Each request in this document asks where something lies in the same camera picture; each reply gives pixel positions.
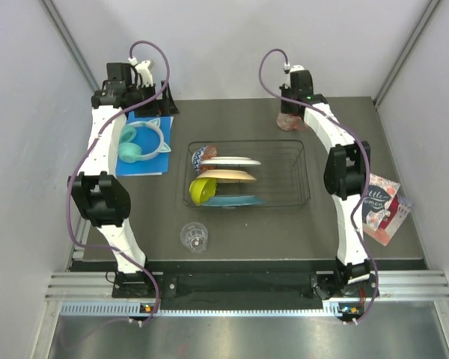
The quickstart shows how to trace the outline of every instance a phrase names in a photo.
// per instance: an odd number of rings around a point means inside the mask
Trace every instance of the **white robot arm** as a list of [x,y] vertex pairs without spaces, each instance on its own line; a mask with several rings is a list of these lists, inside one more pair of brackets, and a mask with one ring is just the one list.
[[[328,104],[319,103],[314,104],[314,107],[319,108],[328,115],[332,115],[331,108]],[[342,129],[329,122],[324,116],[315,111],[306,111],[304,122],[313,129],[317,137],[321,140],[326,152],[329,153],[331,148],[336,145],[347,146],[353,145],[353,138]],[[350,195],[346,200],[332,194],[332,199],[335,202],[337,214],[337,230],[339,235],[339,246],[337,248],[337,259],[347,265],[351,263],[359,265],[367,260],[366,251],[359,241],[357,232],[351,223],[351,213],[358,204],[360,194]],[[357,224],[362,223],[361,217],[362,209],[358,209],[354,214],[354,221]],[[362,236],[362,226],[359,227],[359,232]],[[369,273],[360,275],[358,277],[349,278],[347,284],[359,282],[369,278]]]
[[[120,111],[121,107],[114,108],[112,105],[102,105],[92,110],[93,126],[91,127],[88,146],[98,136],[98,132],[103,127],[103,124]],[[118,144],[121,130],[124,128],[125,123],[126,116],[122,114],[106,127],[97,145],[80,167],[80,174],[83,174],[84,177],[99,177],[100,174],[104,173],[116,177]],[[128,257],[144,266],[146,256],[136,243],[128,218],[123,218],[120,225],[102,224],[97,229],[112,247],[120,248]],[[125,260],[119,252],[113,252],[113,254],[117,260],[118,271],[125,274],[139,271],[135,265]]]
[[[150,61],[129,60],[131,64],[107,64],[108,80],[103,88],[91,97],[93,107],[93,125],[88,140],[88,147],[99,136],[104,124],[122,108],[142,102],[155,95],[155,84],[149,71]],[[132,82],[131,72],[137,71],[143,82]],[[135,110],[136,117],[155,117],[176,114],[171,92],[168,88],[160,100],[153,101]],[[146,256],[138,246],[129,223],[131,200],[126,189],[116,179],[116,164],[120,134],[126,124],[126,115],[122,114],[111,122],[95,148],[80,167],[72,187],[72,197],[83,218],[90,220],[105,237],[109,245],[119,248],[115,252],[118,273],[134,280],[133,276],[141,270],[123,258],[126,254],[141,266],[146,263]]]
[[[286,82],[280,87],[281,95],[300,102],[307,102],[318,111],[304,109],[290,102],[281,102],[281,112],[300,116],[316,133],[328,153],[328,161],[324,173],[324,183],[335,202],[337,213],[337,228],[339,246],[337,250],[337,282],[341,286],[350,285],[370,277],[370,266],[358,232],[362,237],[362,226],[356,232],[351,222],[351,214],[358,204],[364,188],[364,160],[354,138],[349,133],[333,123],[327,117],[337,122],[331,108],[322,95],[314,94],[313,81],[309,71],[302,66],[285,64]],[[363,142],[370,157],[370,147]],[[362,223],[362,209],[354,214],[354,222]]]

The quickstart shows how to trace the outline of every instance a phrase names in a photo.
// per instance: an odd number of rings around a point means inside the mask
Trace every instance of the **blue plate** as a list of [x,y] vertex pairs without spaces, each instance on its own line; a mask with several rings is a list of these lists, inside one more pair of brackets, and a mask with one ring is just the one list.
[[253,206],[263,204],[264,201],[256,196],[215,196],[211,197],[202,206],[208,207],[235,207],[235,206]]

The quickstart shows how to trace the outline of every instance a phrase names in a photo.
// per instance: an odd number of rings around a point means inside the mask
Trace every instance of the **white wall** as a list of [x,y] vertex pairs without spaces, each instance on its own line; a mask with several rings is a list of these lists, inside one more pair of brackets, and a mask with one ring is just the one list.
[[[55,0],[97,81],[135,40],[161,46],[177,99],[259,98],[257,68],[271,48],[309,68],[326,96],[375,96],[426,1]],[[153,50],[137,54],[162,61]],[[283,82],[270,58],[267,81]]]
[[449,0],[383,102],[380,113],[430,264],[449,280]]
[[91,91],[36,0],[0,0],[0,358],[25,358],[52,271],[70,253],[67,176]]

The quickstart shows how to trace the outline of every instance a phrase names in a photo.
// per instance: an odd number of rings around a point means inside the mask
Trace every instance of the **cat ear headphones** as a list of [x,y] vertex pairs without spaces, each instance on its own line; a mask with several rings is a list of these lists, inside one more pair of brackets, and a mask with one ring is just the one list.
[[[131,122],[125,125],[120,135],[120,144],[118,146],[118,158],[126,163],[135,163],[137,161],[148,161],[154,159],[160,153],[171,152],[171,148],[166,144],[163,137],[163,131],[159,128],[161,121],[159,117],[149,121]],[[146,127],[152,129],[159,136],[159,145],[153,152],[146,155],[141,154],[141,147],[132,143],[136,137],[136,129]]]

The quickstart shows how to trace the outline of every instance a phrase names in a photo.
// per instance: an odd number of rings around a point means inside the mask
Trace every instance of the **clear plastic cup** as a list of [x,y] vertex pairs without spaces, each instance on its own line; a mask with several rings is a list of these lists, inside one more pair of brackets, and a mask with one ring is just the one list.
[[181,242],[193,253],[202,253],[208,246],[208,230],[198,222],[188,223],[181,230]]

